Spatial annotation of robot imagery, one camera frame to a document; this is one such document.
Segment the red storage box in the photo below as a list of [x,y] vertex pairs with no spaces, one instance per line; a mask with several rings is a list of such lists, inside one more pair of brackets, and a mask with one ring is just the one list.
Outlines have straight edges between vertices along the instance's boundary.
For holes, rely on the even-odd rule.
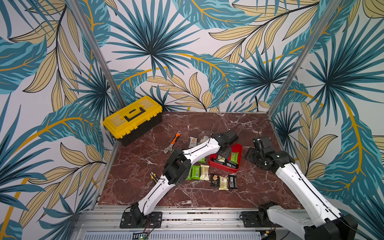
[[212,154],[209,157],[209,165],[211,167],[214,167],[216,169],[220,169],[232,174],[235,174],[238,172],[241,166],[242,162],[242,151],[243,151],[243,146],[240,144],[235,144],[233,147],[231,147],[232,152],[239,153],[239,164],[234,164],[230,161],[231,159],[231,154],[229,156],[229,159],[225,159],[222,156],[219,156],[218,154]]

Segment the cream cookie packet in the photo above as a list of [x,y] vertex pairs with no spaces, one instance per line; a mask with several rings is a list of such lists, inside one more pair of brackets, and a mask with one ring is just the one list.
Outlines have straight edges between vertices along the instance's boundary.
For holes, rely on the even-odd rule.
[[209,167],[210,166],[207,166],[207,165],[201,165],[201,176],[200,176],[201,181],[209,181],[210,180]]
[[219,190],[222,190],[222,191],[228,191],[229,190],[229,187],[228,187],[228,177],[220,176]]

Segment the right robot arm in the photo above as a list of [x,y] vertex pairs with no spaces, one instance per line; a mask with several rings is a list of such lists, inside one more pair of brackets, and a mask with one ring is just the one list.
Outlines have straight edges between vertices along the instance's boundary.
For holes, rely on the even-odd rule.
[[272,202],[261,205],[257,213],[260,224],[284,227],[303,240],[353,240],[358,223],[344,215],[313,186],[285,151],[276,151],[269,137],[253,139],[246,160],[274,173],[291,190],[309,215],[306,220]]

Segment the white plastic pipe elbow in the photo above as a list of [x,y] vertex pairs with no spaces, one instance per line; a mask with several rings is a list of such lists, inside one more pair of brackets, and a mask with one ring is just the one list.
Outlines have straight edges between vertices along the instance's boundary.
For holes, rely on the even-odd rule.
[[200,143],[203,143],[203,142],[207,141],[209,138],[210,137],[208,137],[208,136],[204,136],[203,139],[200,141]]

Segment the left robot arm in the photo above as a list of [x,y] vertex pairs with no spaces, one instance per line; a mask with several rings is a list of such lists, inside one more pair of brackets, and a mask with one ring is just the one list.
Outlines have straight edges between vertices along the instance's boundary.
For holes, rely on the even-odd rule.
[[153,212],[166,193],[186,180],[192,165],[204,157],[226,150],[238,139],[238,135],[233,130],[229,130],[226,133],[213,134],[208,140],[193,148],[174,150],[155,186],[143,199],[132,204],[130,214],[134,223],[138,227],[144,227],[149,220],[148,215]]

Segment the yellow black utility knife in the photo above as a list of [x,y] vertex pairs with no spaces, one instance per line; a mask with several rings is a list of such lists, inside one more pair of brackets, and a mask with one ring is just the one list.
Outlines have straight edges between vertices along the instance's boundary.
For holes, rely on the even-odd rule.
[[157,183],[157,182],[159,181],[158,178],[157,178],[157,176],[156,176],[156,174],[154,174],[153,172],[150,172],[150,175],[151,175],[152,180],[153,180],[155,183]]

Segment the yellow black toolbox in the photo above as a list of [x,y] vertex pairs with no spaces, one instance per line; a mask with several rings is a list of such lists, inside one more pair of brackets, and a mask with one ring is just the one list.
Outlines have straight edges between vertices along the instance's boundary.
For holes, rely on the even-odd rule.
[[162,122],[163,108],[149,96],[107,117],[103,124],[116,140],[127,146]]

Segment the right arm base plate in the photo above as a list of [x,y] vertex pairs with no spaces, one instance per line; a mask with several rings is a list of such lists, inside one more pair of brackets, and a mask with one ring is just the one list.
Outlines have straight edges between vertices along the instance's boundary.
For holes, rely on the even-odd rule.
[[243,221],[245,228],[279,228],[269,220],[267,213],[263,211],[244,211],[240,214],[240,219]]

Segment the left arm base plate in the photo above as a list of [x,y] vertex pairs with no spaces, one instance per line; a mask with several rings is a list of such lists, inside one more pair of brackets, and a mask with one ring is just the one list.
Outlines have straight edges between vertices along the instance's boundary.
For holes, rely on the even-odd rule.
[[162,212],[152,212],[147,216],[139,216],[136,219],[131,212],[124,212],[120,222],[120,229],[160,228],[162,220]]

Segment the aluminium front rail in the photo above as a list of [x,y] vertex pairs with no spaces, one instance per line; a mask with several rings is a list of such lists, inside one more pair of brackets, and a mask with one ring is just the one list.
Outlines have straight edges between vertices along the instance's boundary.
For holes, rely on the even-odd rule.
[[286,227],[268,225],[246,228],[241,208],[158,207],[162,216],[147,229],[122,229],[122,206],[98,206],[85,211],[71,240],[298,240]]

